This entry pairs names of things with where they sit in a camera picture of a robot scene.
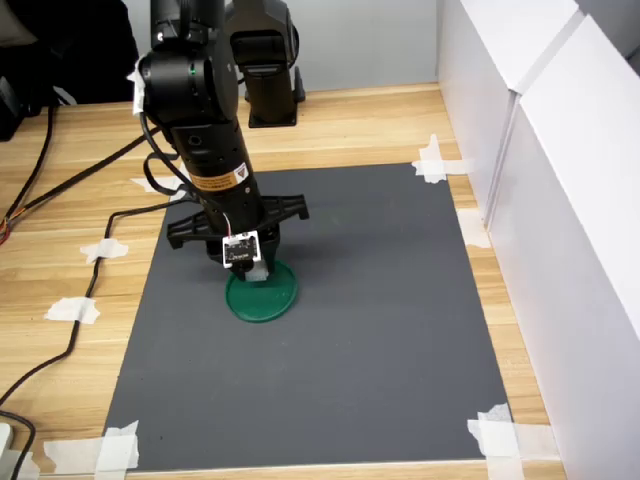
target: red wire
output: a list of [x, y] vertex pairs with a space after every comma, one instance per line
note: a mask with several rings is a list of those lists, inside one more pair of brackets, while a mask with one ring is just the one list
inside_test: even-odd
[[11, 229], [9, 228], [9, 224], [4, 229], [4, 234], [0, 237], [0, 245], [9, 240], [9, 235], [11, 235]]

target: black cable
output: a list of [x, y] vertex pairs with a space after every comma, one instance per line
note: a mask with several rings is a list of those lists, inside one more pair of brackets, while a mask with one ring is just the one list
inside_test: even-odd
[[33, 441], [36, 438], [36, 427], [33, 423], [31, 423], [26, 418], [11, 412], [4, 412], [0, 410], [0, 417], [5, 417], [5, 418], [10, 418], [11, 420], [15, 420], [16, 422], [23, 424], [25, 427], [29, 429], [29, 438], [27, 439], [27, 443], [25, 444], [24, 448], [20, 452], [20, 455], [18, 456], [18, 460], [16, 461], [16, 467], [13, 469], [13, 473], [11, 474], [11, 480], [17, 480], [18, 475], [20, 474], [20, 468], [22, 468], [22, 464], [24, 463], [24, 459], [26, 458], [27, 453], [29, 453], [31, 446], [33, 445]]
[[227, 216], [227, 214], [224, 211], [224, 208], [222, 207], [222, 205], [220, 205], [220, 203], [218, 203], [214, 198], [212, 198], [211, 195], [209, 195], [208, 193], [203, 192], [198, 187], [196, 187], [191, 182], [191, 180], [185, 174], [183, 174], [180, 171], [180, 169], [178, 169], [178, 167], [176, 167], [173, 163], [171, 163], [171, 160], [169, 159], [169, 157], [167, 157], [167, 155], [160, 149], [160, 147], [158, 146], [156, 141], [153, 139], [153, 136], [151, 135], [151, 132], [149, 131], [149, 124], [147, 122], [147, 116], [146, 116], [146, 114], [144, 112], [140, 113], [140, 125], [142, 126], [142, 133], [144, 134], [144, 137], [147, 139], [147, 142], [149, 142], [149, 145], [151, 145], [151, 148], [153, 149], [155, 154], [158, 156], [158, 158], [160, 160], [162, 160], [162, 163], [164, 163], [164, 165], [171, 171], [171, 173], [173, 173], [176, 177], [178, 177], [182, 181], [182, 183], [186, 186], [186, 189], [195, 198], [200, 198], [200, 199], [206, 201], [206, 203], [208, 203], [209, 205], [213, 206], [216, 209], [217, 213], [219, 213], [222, 216], [224, 216], [224, 218], [225, 218], [225, 220], [227, 222], [227, 225], [229, 226], [229, 231], [232, 231], [232, 229], [231, 229], [231, 220]]
[[[143, 208], [134, 208], [131, 210], [123, 210], [120, 212], [114, 212], [111, 214], [111, 216], [109, 217], [109, 221], [107, 222], [107, 227], [105, 229], [104, 232], [104, 238], [109, 238], [111, 236], [111, 230], [113, 228], [113, 223], [116, 220], [116, 218], [118, 217], [130, 217], [132, 215], [140, 215], [142, 213], [149, 213], [149, 212], [155, 212], [157, 210], [162, 210], [165, 208], [169, 208], [173, 205], [178, 205], [181, 203], [186, 203], [186, 202], [193, 202], [192, 199], [190, 198], [183, 198], [180, 200], [174, 200], [172, 202], [167, 202], [167, 203], [161, 203], [158, 205], [152, 205], [150, 207], [143, 207]], [[91, 275], [91, 281], [89, 282], [89, 286], [87, 287], [87, 291], [85, 293], [85, 297], [87, 298], [91, 298], [91, 295], [93, 294], [93, 290], [96, 286], [96, 282], [98, 280], [98, 274], [100, 272], [100, 265], [102, 264], [102, 260], [103, 257], [98, 257], [96, 259], [96, 262], [93, 266], [93, 274]], [[9, 389], [5, 392], [5, 394], [0, 398], [0, 406], [2, 406], [7, 399], [18, 389], [20, 388], [20, 386], [22, 386], [22, 384], [24, 384], [24, 382], [26, 382], [27, 380], [29, 380], [29, 378], [31, 378], [33, 375], [35, 375], [36, 373], [38, 373], [40, 370], [48, 367], [49, 365], [56, 363], [66, 357], [68, 357], [69, 355], [71, 355], [71, 353], [73, 352], [75, 345], [76, 345], [76, 340], [78, 338], [78, 332], [80, 330], [80, 319], [76, 319], [73, 322], [73, 328], [71, 329], [71, 335], [69, 337], [69, 343], [67, 345], [67, 348], [64, 352], [60, 353], [59, 355], [56, 355], [55, 357], [50, 358], [49, 360], [42, 362], [40, 365], [32, 368], [31, 370], [29, 370], [27, 373], [25, 373], [22, 377], [20, 377], [11, 387], [9, 387]], [[0, 411], [0, 416], [3, 417], [7, 417], [13, 420], [16, 420], [20, 423], [22, 423], [23, 425], [27, 426], [27, 428], [29, 428], [29, 440], [27, 441], [26, 445], [24, 446], [24, 448], [22, 449], [22, 452], [20, 453], [20, 456], [18, 457], [18, 461], [13, 469], [13, 474], [11, 475], [11, 480], [17, 479], [18, 478], [18, 474], [20, 473], [20, 469], [22, 468], [22, 463], [24, 462], [24, 459], [27, 455], [27, 453], [29, 452], [29, 449], [31, 448], [31, 446], [33, 445], [33, 440], [35, 438], [36, 435], [36, 428], [35, 426], [29, 422], [26, 418], [20, 417], [19, 415], [13, 414], [13, 413], [9, 413], [9, 412], [5, 412], [5, 411]]]
[[[153, 130], [151, 130], [149, 133], [150, 133], [150, 135], [155, 135], [159, 131], [160, 131], [160, 129], [156, 127]], [[107, 167], [108, 165], [111, 165], [117, 159], [119, 159], [123, 155], [126, 155], [127, 153], [129, 153], [131, 150], [133, 150], [137, 146], [141, 145], [145, 140], [146, 139], [145, 139], [144, 135], [141, 135], [140, 137], [136, 138], [133, 142], [129, 143], [128, 145], [126, 145], [124, 147], [122, 147], [120, 150], [118, 150], [117, 152], [113, 153], [112, 155], [109, 155], [104, 160], [101, 160], [98, 163], [96, 163], [95, 165], [92, 165], [89, 168], [81, 171], [80, 173], [77, 173], [73, 177], [71, 177], [68, 180], [65, 180], [64, 182], [62, 182], [57, 187], [52, 188], [47, 193], [45, 193], [43, 195], [40, 195], [38, 198], [36, 198], [36, 199], [32, 200], [31, 202], [27, 203], [24, 208], [26, 210], [29, 210], [30, 208], [35, 207], [36, 205], [39, 205], [39, 204], [41, 204], [41, 203], [43, 203], [43, 202], [45, 202], [47, 200], [51, 200], [52, 198], [54, 198], [57, 195], [59, 195], [62, 192], [64, 192], [65, 190], [68, 190], [72, 186], [80, 183], [85, 178], [87, 178], [87, 177], [93, 175], [94, 173], [102, 170], [103, 168]]]
[[40, 155], [38, 156], [35, 167], [33, 167], [31, 175], [29, 175], [29, 178], [22, 187], [22, 190], [20, 190], [20, 193], [18, 193], [18, 196], [7, 210], [7, 213], [5, 213], [4, 218], [6, 218], [7, 220], [11, 218], [11, 215], [13, 215], [16, 209], [20, 206], [22, 199], [29, 192], [34, 182], [36, 181], [40, 170], [42, 169], [44, 159], [47, 156], [47, 150], [49, 150], [49, 144], [51, 143], [51, 137], [53, 136], [53, 119], [56, 113], [56, 109], [56, 106], [49, 107], [49, 111], [47, 114], [47, 134], [44, 138], [44, 144], [42, 145], [42, 149], [40, 150]]

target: white tape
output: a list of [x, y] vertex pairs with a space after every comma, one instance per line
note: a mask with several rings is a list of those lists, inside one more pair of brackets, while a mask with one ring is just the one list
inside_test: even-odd
[[490, 480], [524, 480], [523, 460], [560, 461], [551, 427], [512, 423], [507, 404], [478, 412], [467, 428], [487, 458]]
[[118, 242], [115, 238], [103, 238], [100, 243], [81, 247], [80, 252], [87, 256], [87, 264], [89, 264], [95, 262], [98, 257], [124, 257], [129, 253], [129, 247]]
[[443, 160], [440, 154], [438, 136], [431, 135], [429, 145], [420, 149], [420, 160], [413, 162], [416, 176], [423, 176], [427, 183], [438, 183], [447, 179], [447, 175], [466, 175], [467, 170], [462, 160]]
[[138, 115], [139, 113], [144, 112], [144, 80], [142, 79], [142, 75], [140, 75], [140, 71], [138, 70], [138, 65], [140, 64], [140, 60], [144, 58], [140, 57], [136, 62], [136, 66], [133, 69], [133, 72], [127, 76], [127, 80], [133, 82], [133, 114]]
[[[20, 452], [16, 450], [5, 450], [2, 457], [0, 457], [0, 478], [11, 478], [19, 456]], [[22, 462], [18, 480], [38, 480], [39, 477], [40, 468], [33, 461], [33, 452], [29, 452]]]
[[475, 245], [480, 248], [491, 248], [489, 235], [484, 228], [480, 210], [477, 208], [460, 208], [456, 210], [458, 223], [462, 230], [465, 245]]
[[109, 428], [104, 437], [44, 442], [44, 453], [55, 464], [55, 474], [95, 474], [96, 479], [123, 479], [138, 468], [138, 422], [125, 428]]
[[96, 301], [86, 297], [63, 298], [54, 303], [44, 316], [47, 320], [75, 322], [93, 325], [100, 316]]
[[[180, 172], [182, 172], [184, 175], [186, 175], [187, 178], [191, 178], [191, 176], [189, 175], [189, 172], [187, 171], [187, 167], [185, 166], [184, 162], [182, 163], [182, 165], [180, 165]], [[176, 188], [178, 188], [183, 183], [182, 180], [180, 180], [175, 175], [171, 176], [171, 177], [169, 177], [169, 176], [167, 176], [167, 177], [155, 177], [155, 179], [156, 179], [156, 182], [158, 182], [161, 186], [163, 186], [164, 188], [169, 188], [171, 190], [175, 190]], [[138, 185], [143, 187], [144, 191], [147, 192], [147, 193], [157, 193], [153, 189], [151, 184], [147, 181], [146, 178], [132, 178], [131, 181], [134, 182], [134, 183], [137, 183]], [[178, 193], [176, 193], [175, 195], [172, 195], [169, 200], [170, 201], [180, 200], [185, 195], [186, 195], [186, 192], [181, 190]]]

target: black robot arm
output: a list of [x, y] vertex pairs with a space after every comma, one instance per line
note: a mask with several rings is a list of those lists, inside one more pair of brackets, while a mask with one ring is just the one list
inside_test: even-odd
[[305, 100], [300, 70], [294, 88], [289, 70], [300, 51], [298, 30], [282, 0], [232, 0], [225, 30], [251, 103], [249, 127], [294, 126], [298, 103]]
[[158, 125], [190, 174], [188, 189], [203, 212], [171, 225], [174, 248], [201, 240], [209, 257], [223, 263], [223, 238], [257, 232], [263, 265], [236, 258], [240, 279], [254, 267], [273, 271], [279, 223], [308, 218], [303, 196], [260, 195], [238, 123], [238, 85], [222, 29], [224, 0], [154, 0], [153, 50], [139, 63], [145, 83], [143, 130], [160, 158], [176, 168], [148, 135], [146, 117]]

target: white box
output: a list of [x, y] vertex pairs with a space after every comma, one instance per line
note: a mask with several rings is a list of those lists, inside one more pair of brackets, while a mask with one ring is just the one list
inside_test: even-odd
[[438, 77], [483, 217], [519, 94], [584, 16], [574, 0], [442, 0]]
[[640, 478], [639, 136], [588, 17], [520, 100], [490, 223], [570, 479]]

